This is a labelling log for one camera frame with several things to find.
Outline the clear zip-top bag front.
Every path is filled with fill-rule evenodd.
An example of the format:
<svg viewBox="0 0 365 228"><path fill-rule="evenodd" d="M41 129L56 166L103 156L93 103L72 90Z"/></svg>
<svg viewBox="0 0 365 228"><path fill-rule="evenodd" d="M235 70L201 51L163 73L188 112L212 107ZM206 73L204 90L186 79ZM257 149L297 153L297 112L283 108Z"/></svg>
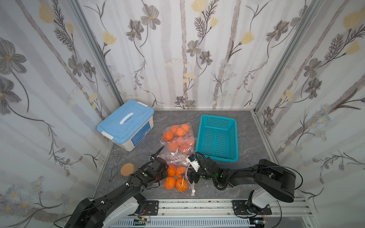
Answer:
<svg viewBox="0 0 365 228"><path fill-rule="evenodd" d="M164 154L164 155L161 155L160 157L163 158L167 162L168 165L173 164L177 168L176 174L174 177L167 177L163 181L163 189L166 191L179 192L179 193L183 193L185 195L195 196L196 195L195 184L194 183L191 184L188 181L188 168L190 166L190 164L186 161L186 158L188 156L184 155L184 154L176 154L176 155ZM185 178L187 180L187 182L188 182L187 191L180 192L175 188L175 182L179 178Z"/></svg>

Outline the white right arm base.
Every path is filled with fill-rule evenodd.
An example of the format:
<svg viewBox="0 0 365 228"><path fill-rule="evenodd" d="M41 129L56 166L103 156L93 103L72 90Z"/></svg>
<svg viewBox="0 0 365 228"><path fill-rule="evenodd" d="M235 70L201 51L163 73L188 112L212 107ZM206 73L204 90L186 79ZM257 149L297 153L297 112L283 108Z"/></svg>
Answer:
<svg viewBox="0 0 365 228"><path fill-rule="evenodd" d="M236 216L253 218L260 215L271 215L270 204L276 199L263 188L252 190L248 199L233 200L232 207Z"/></svg>

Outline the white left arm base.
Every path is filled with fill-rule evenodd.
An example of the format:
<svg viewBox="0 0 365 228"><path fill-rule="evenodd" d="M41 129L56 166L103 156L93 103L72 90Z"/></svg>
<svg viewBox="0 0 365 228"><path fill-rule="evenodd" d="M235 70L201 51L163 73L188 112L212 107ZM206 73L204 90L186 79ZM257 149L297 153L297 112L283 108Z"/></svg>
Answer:
<svg viewBox="0 0 365 228"><path fill-rule="evenodd" d="M128 216L156 216L159 210L158 200L147 200L142 194L138 194L126 200L115 210L106 216L103 228L110 228L116 222Z"/></svg>

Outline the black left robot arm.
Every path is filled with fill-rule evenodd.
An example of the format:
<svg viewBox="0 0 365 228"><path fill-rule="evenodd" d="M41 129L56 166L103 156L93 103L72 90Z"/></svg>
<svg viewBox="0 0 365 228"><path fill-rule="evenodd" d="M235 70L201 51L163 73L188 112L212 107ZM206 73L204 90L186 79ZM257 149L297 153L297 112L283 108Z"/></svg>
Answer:
<svg viewBox="0 0 365 228"><path fill-rule="evenodd" d="M162 146L156 153L152 154L150 161L129 175L125 183L97 199L85 198L77 205L72 214L54 221L54 226L59 228L60 225L57 222L68 219L65 228L101 228L106 224L107 217L128 200L136 200L138 208L140 204L144 205L146 199L141 195L141 192L151 189L152 185L160 184L162 180L168 177L169 165L159 157L159 153L163 149Z"/></svg>

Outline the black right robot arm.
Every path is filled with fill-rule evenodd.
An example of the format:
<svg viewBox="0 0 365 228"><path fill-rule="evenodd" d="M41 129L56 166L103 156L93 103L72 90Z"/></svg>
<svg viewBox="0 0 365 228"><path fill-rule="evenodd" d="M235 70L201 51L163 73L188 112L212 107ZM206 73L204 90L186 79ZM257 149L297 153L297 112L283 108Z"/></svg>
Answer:
<svg viewBox="0 0 365 228"><path fill-rule="evenodd" d="M228 186L257 184L277 200L287 203L294 201L295 173L266 159L261 159L254 166L236 170L223 169L201 153L190 155L186 161L190 165L187 174L190 183L211 179L220 191Z"/></svg>

